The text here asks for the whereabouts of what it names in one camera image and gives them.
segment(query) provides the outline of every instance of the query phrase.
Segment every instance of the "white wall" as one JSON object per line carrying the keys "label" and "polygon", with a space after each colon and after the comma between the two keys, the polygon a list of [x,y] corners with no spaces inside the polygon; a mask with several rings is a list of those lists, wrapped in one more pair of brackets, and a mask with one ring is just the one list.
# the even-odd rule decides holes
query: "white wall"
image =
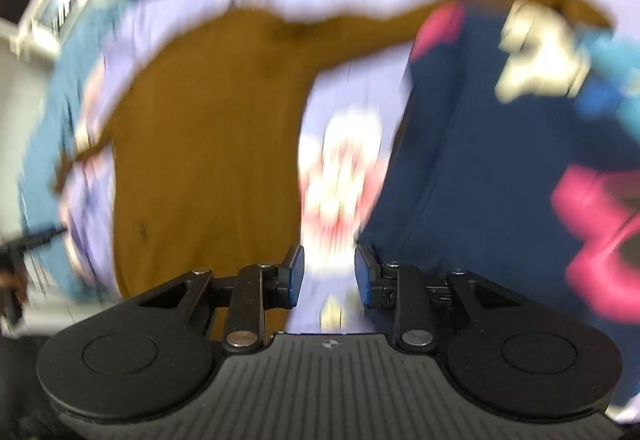
{"label": "white wall", "polygon": [[17,179],[50,70],[37,60],[18,61],[0,41],[0,236],[20,231]]}

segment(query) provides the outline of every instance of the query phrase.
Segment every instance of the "cloth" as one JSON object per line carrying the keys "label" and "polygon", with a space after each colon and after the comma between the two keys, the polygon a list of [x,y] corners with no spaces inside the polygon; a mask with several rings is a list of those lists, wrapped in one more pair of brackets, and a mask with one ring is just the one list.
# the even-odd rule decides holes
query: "cloth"
{"label": "cloth", "polygon": [[[239,4],[266,3],[284,17],[300,18],[328,16],[348,6],[371,14],[392,14],[418,0],[138,0],[125,16],[113,43],[104,46],[108,68],[102,92],[95,106],[88,110],[89,122],[100,128],[104,125],[132,77],[169,39],[219,15],[234,1]],[[638,0],[600,1],[611,5],[620,32],[640,36],[639,19],[633,7]],[[322,74],[314,84],[303,118],[300,177],[309,189],[323,192],[321,198],[326,199],[328,205],[335,207],[339,201],[340,210],[324,211],[322,214],[325,216],[319,218],[318,197],[313,193],[307,196],[306,188],[301,186],[305,212],[302,232],[306,253],[305,279],[331,284],[332,277],[347,279],[347,274],[353,271],[353,239],[347,245],[327,240],[327,230],[335,227],[334,236],[344,236],[357,230],[358,220],[351,216],[353,211],[350,209],[354,192],[362,191],[360,201],[365,202],[371,196],[375,198],[382,184],[379,178],[386,169],[396,124],[402,116],[408,94],[402,76],[409,51],[410,45],[405,45],[344,64]],[[351,185],[349,188],[340,189],[329,198],[326,193],[331,191],[335,177],[333,172],[340,170],[346,174],[351,170],[350,156],[335,152],[342,144],[360,150],[358,156],[362,157],[367,180],[362,182],[362,175],[353,175],[353,181],[347,182]],[[101,154],[101,157],[107,167],[102,169],[106,172],[99,177],[100,181],[88,184],[84,176],[74,174],[67,183],[68,190],[74,194],[73,200],[76,200],[71,207],[73,219],[84,231],[86,242],[95,245],[90,247],[97,253],[97,257],[92,257],[92,264],[94,261],[96,264],[106,261],[99,251],[111,250],[113,239],[110,232],[113,165],[108,153]],[[320,167],[327,163],[331,167]],[[326,174],[318,175],[317,171],[321,169]],[[360,186],[366,186],[366,189],[362,190]],[[104,207],[108,208],[106,216]],[[366,217],[368,210],[370,202],[362,203],[358,212]],[[292,311],[290,325],[296,326],[297,319],[305,326],[315,321],[317,327],[308,331],[321,331],[318,309],[316,305],[307,307],[301,301]]]}
{"label": "cloth", "polygon": [[571,164],[634,169],[640,147],[614,119],[577,115],[593,75],[558,14],[439,14],[414,43],[401,143],[360,241],[382,261],[465,268],[601,329],[623,355],[623,405],[640,380],[640,327],[596,316],[569,287],[582,243],[550,199]]}
{"label": "cloth", "polygon": [[306,334],[309,330],[322,333],[363,334],[380,333],[375,325],[364,318],[364,308],[355,285],[354,273],[336,273],[328,279],[306,276],[302,282],[300,298],[305,312],[287,322],[290,334]]}
{"label": "cloth", "polygon": [[616,115],[620,124],[640,143],[640,42],[610,31],[585,30],[581,45],[593,69],[609,87],[580,96],[580,109],[588,116]]}
{"label": "cloth", "polygon": [[[581,0],[539,1],[573,20],[607,24]],[[309,24],[231,9],[171,41],[138,74],[100,140],[77,158],[114,149],[121,294],[137,295],[194,266],[233,276],[246,264],[279,261],[299,240],[297,136],[316,75],[413,38],[432,9]],[[247,65],[251,74],[242,72]],[[267,112],[266,131],[253,136]]]}
{"label": "cloth", "polygon": [[636,388],[638,395],[633,397],[619,415],[616,422],[635,424],[640,423],[640,388]]}
{"label": "cloth", "polygon": [[[79,115],[79,122],[76,125],[76,149],[84,149],[89,146],[92,134],[89,134],[90,127],[87,123],[88,110],[94,105],[95,99],[100,93],[102,82],[104,81],[104,61],[102,57],[98,59],[94,69],[91,71],[84,84],[84,96],[82,98],[82,111]],[[101,157],[95,157],[88,162],[79,174],[82,174],[84,181],[90,188],[96,188],[95,183],[110,181],[110,177],[105,175],[106,164]],[[58,211],[60,221],[69,230],[64,236],[66,251],[69,261],[74,270],[89,282],[96,282],[100,287],[104,287],[109,292],[117,294],[118,287],[113,277],[113,250],[111,243],[87,240],[87,234],[111,233],[111,211],[113,209],[114,186],[108,184],[105,189],[110,192],[110,196],[102,201],[102,204],[92,205],[93,214],[101,217],[84,218],[82,226],[76,224],[71,215],[73,204],[81,204],[82,200],[70,198],[74,193],[64,193],[61,197]]]}
{"label": "cloth", "polygon": [[[58,198],[51,192],[55,166],[61,149],[68,153],[76,149],[74,131],[80,122],[84,82],[100,55],[103,37],[114,30],[126,8],[125,1],[88,5],[63,46],[47,87],[42,120],[31,137],[18,182],[25,229],[60,221]],[[103,292],[82,270],[72,268],[62,240],[34,250],[33,255],[71,298],[95,298]]]}

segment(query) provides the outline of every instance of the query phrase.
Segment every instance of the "silver rivet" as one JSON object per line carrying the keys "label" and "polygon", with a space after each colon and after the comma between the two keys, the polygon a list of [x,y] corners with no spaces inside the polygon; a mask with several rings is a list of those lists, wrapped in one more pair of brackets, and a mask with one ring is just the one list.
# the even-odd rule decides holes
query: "silver rivet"
{"label": "silver rivet", "polygon": [[251,346],[258,340],[258,336],[253,332],[247,330],[238,330],[237,332],[231,332],[226,336],[226,342],[235,346],[236,348],[242,348]]}
{"label": "silver rivet", "polygon": [[428,346],[433,343],[433,334],[427,330],[409,330],[402,334],[402,342],[409,346]]}

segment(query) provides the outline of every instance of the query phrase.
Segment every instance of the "ridged grip surface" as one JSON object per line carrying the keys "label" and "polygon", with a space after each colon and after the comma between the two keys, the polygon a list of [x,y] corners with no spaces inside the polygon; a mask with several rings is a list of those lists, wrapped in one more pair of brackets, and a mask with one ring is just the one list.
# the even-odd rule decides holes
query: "ridged grip surface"
{"label": "ridged grip surface", "polygon": [[384,336],[279,335],[227,359],[210,386],[164,418],[63,421],[89,440],[614,440],[600,414],[559,425],[507,420],[460,396],[431,357]]}

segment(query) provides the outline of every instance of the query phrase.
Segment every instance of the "blue fabric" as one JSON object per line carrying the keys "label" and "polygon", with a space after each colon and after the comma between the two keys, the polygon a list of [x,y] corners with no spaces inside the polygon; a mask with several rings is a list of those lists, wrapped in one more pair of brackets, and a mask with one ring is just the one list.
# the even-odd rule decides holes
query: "blue fabric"
{"label": "blue fabric", "polygon": [[596,319],[567,285],[582,243],[556,219],[550,196],[570,164],[638,169],[640,147],[614,118],[580,118],[566,97],[498,102],[505,19],[468,13],[457,42],[410,64],[404,133],[360,242],[382,261],[432,275],[464,266],[596,325],[625,359],[614,399],[623,405],[640,380],[640,327]]}
{"label": "blue fabric", "polygon": [[[78,123],[84,82],[100,57],[100,43],[113,33],[127,3],[87,6],[64,45],[62,55],[49,81],[42,121],[36,128],[24,159],[24,172],[18,185],[23,224],[35,229],[59,223],[58,198],[51,191],[60,151],[75,151],[74,128]],[[97,296],[72,271],[62,240],[34,252],[68,296],[82,300]]]}
{"label": "blue fabric", "polygon": [[[607,103],[601,115],[615,113],[625,131],[640,144],[640,42],[594,29],[584,31],[581,44],[591,57],[593,70],[621,93],[618,105]],[[605,90],[594,95],[600,100],[609,97]]]}
{"label": "blue fabric", "polygon": [[619,89],[600,77],[593,76],[581,88],[580,96],[575,99],[575,109],[578,116],[591,120],[616,113],[622,99]]}

